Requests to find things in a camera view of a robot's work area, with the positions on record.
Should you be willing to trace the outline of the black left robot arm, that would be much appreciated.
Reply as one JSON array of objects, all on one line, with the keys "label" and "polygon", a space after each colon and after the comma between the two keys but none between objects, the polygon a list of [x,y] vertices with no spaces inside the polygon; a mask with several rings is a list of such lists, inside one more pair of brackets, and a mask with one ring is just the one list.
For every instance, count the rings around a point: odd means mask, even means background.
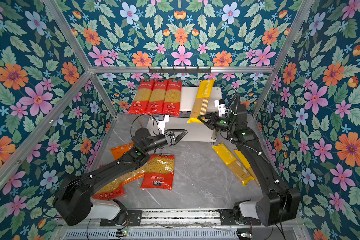
[{"label": "black left robot arm", "polygon": [[119,159],[92,172],[66,176],[56,193],[53,206],[68,226],[82,222],[91,211],[91,197],[113,180],[137,170],[150,159],[150,151],[174,146],[187,135],[184,129],[168,129],[152,136],[148,129],[140,128],[132,137],[134,146]]}]

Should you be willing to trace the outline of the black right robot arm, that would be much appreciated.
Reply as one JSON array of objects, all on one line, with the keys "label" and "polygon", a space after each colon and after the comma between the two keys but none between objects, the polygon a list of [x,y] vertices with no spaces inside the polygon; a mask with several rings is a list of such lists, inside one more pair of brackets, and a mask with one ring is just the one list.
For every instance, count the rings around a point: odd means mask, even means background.
[{"label": "black right robot arm", "polygon": [[223,114],[208,113],[198,116],[205,126],[217,132],[225,132],[229,142],[247,159],[257,178],[263,197],[258,201],[242,201],[235,204],[237,222],[253,218],[265,227],[293,220],[297,217],[301,194],[280,177],[267,158],[258,135],[248,123],[247,108],[235,95]]}]

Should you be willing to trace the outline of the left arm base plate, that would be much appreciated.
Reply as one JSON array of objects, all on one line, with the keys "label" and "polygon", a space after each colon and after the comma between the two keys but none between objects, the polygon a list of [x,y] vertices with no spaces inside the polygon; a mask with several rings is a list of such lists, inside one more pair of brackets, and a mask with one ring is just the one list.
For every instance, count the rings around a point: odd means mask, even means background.
[{"label": "left arm base plate", "polygon": [[142,220],[142,210],[121,210],[113,220],[102,219],[101,227],[136,227]]}]

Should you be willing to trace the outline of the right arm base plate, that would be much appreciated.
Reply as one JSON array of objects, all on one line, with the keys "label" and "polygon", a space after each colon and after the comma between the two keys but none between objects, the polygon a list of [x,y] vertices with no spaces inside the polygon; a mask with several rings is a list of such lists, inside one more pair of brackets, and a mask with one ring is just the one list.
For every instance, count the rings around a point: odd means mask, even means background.
[{"label": "right arm base plate", "polygon": [[223,226],[261,226],[261,222],[255,218],[244,217],[236,209],[218,209],[221,225]]}]

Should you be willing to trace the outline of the red spaghetti bag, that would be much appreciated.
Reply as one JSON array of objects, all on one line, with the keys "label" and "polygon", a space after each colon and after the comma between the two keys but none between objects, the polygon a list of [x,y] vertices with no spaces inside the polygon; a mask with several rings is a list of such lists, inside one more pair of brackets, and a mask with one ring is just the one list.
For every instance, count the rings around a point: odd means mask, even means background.
[{"label": "red spaghetti bag", "polygon": [[150,114],[150,115],[162,114],[168,83],[169,83],[168,80],[157,80],[155,82],[146,109],[146,114]]},{"label": "red spaghetti bag", "polygon": [[128,114],[140,115],[146,112],[154,85],[154,80],[143,80],[141,82]]},{"label": "red spaghetti bag", "polygon": [[170,79],[166,89],[162,113],[179,117],[182,94],[182,81]]}]

